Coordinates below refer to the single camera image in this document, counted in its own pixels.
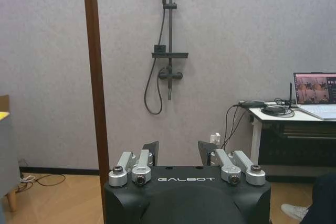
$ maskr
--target laptop screen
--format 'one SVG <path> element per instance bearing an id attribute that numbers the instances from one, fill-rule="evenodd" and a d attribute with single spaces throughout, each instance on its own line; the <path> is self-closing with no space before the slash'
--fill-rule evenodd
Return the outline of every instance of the laptop screen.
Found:
<path id="1" fill-rule="evenodd" d="M 297 104 L 336 104 L 336 73 L 294 73 Z"/>

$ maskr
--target laptop keyboard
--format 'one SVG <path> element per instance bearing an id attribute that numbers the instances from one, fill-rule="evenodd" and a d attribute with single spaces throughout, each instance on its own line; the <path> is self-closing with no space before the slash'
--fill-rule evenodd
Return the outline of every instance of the laptop keyboard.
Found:
<path id="1" fill-rule="evenodd" d="M 336 113 L 336 106 L 303 106 L 303 109 L 311 113 Z"/>

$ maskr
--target black baseboard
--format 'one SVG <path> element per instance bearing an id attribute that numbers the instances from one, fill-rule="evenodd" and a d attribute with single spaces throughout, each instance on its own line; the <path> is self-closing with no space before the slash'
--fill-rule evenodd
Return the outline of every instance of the black baseboard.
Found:
<path id="1" fill-rule="evenodd" d="M 69 174 L 69 175 L 99 175 L 99 170 L 94 169 L 70 169 L 70 168 L 48 168 L 48 167 L 26 167 L 20 166 L 22 173 L 45 173 L 45 174 Z"/>
<path id="2" fill-rule="evenodd" d="M 278 183 L 307 183 L 314 184 L 316 177 L 301 177 L 301 176 L 266 176 L 268 182 L 278 182 Z"/>

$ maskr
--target wooden chair leg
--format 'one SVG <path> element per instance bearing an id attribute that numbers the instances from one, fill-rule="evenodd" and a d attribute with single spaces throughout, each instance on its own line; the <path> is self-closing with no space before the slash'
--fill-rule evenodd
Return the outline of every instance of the wooden chair leg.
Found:
<path id="1" fill-rule="evenodd" d="M 9 207 L 11 209 L 11 212 L 16 211 L 16 195 L 15 195 L 15 190 L 11 190 L 7 195 Z"/>

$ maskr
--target wooden floor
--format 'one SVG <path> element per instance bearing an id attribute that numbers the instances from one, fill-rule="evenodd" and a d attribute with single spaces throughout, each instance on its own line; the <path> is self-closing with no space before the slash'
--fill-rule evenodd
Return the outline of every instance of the wooden floor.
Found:
<path id="1" fill-rule="evenodd" d="M 60 177 L 48 177 L 45 184 L 52 184 Z M 311 204 L 312 185 L 272 184 L 271 218 L 273 224 L 298 224 L 284 215 L 280 206 L 289 203 L 299 206 Z M 30 190 L 17 194 L 15 213 L 9 211 L 3 200 L 7 224 L 102 224 L 101 198 L 98 176 L 66 175 L 66 180 L 54 187 L 35 184 Z"/>

